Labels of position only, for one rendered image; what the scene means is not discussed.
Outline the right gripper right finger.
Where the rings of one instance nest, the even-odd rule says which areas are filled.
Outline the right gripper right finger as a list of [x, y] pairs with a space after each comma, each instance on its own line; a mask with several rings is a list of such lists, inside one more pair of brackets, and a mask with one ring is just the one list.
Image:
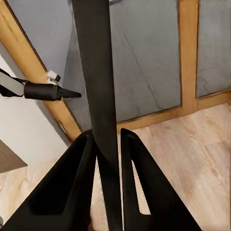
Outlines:
[[[132, 160], [151, 215], [139, 210]], [[121, 129], [124, 231], [202, 231], [139, 136]]]

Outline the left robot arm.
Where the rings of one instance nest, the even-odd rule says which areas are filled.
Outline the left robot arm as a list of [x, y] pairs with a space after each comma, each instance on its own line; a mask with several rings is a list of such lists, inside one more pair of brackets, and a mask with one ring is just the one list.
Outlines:
[[81, 93], [65, 90], [58, 85], [61, 77], [53, 70], [47, 74], [47, 84], [11, 77], [0, 68], [0, 93], [3, 97], [24, 97], [44, 101], [60, 101], [63, 98], [81, 97]]

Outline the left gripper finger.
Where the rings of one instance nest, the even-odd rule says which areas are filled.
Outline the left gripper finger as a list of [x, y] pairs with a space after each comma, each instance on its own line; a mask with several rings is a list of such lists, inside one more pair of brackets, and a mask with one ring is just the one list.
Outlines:
[[70, 90], [65, 90], [65, 89], [59, 89], [57, 91], [57, 99], [60, 99], [60, 97], [63, 97], [63, 98], [81, 97], [81, 93], [70, 91]]

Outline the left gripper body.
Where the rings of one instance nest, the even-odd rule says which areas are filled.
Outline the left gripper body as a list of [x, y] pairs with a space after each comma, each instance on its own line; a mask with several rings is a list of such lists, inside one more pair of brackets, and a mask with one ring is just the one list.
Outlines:
[[57, 99], [57, 91], [59, 89], [63, 88], [59, 85], [38, 83], [36, 87], [36, 98], [37, 100], [44, 101], [60, 101], [61, 97]]

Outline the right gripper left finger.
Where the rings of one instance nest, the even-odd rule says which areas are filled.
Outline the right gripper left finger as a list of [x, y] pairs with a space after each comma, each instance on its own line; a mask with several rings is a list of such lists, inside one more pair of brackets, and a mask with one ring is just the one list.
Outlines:
[[0, 231], [88, 231], [96, 157], [90, 129], [77, 137]]

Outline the poster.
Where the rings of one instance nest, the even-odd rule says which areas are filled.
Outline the poster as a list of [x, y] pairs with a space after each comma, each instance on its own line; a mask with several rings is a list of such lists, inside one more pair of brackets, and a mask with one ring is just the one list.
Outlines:
[[71, 0], [109, 231], [123, 231], [109, 0]]

